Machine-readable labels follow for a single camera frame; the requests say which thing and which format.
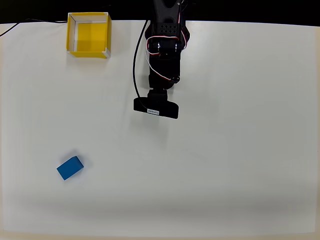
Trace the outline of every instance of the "yellow box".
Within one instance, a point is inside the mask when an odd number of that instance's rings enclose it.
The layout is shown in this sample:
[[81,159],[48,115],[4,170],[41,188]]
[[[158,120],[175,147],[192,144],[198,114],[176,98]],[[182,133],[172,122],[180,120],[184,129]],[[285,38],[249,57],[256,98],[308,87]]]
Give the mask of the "yellow box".
[[110,58],[111,30],[112,20],[107,12],[70,12],[66,51],[78,58]]

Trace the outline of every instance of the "table surface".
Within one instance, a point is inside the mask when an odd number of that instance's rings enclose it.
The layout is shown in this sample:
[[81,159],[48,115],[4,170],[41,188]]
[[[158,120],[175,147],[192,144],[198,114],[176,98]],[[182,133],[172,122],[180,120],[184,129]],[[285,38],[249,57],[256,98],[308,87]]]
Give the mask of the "table surface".
[[[133,111],[142,21],[113,21],[110,59],[66,54],[66,25],[1,38],[5,231],[232,237],[316,230],[314,27],[195,22],[169,119]],[[146,96],[143,39],[136,79]],[[56,168],[79,156],[63,181]]]

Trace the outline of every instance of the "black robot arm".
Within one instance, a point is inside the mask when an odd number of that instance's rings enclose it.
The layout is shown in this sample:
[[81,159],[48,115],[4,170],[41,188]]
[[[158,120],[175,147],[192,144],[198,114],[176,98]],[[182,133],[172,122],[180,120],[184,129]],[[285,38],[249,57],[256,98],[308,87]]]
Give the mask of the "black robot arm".
[[152,89],[147,97],[134,99],[133,109],[177,119],[179,106],[168,101],[167,89],[180,81],[180,55],[190,34],[182,11],[187,1],[173,1],[167,6],[164,0],[153,0],[153,19],[145,31],[149,86]]

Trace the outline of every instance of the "label sticker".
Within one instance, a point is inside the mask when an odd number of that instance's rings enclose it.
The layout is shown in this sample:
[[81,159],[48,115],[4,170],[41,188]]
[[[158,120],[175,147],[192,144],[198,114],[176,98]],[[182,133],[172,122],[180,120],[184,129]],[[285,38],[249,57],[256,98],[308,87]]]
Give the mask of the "label sticker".
[[159,111],[152,110],[152,109],[147,109],[146,112],[147,112],[148,114],[159,115]]

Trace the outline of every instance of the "blue rectangular block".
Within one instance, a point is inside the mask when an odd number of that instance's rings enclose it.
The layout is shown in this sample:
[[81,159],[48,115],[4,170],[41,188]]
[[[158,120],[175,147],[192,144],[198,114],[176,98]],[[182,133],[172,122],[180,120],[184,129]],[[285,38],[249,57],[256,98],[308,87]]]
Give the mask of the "blue rectangular block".
[[84,166],[80,162],[77,156],[70,158],[64,164],[57,168],[63,180],[70,178],[73,174],[78,172],[80,169],[83,169]]

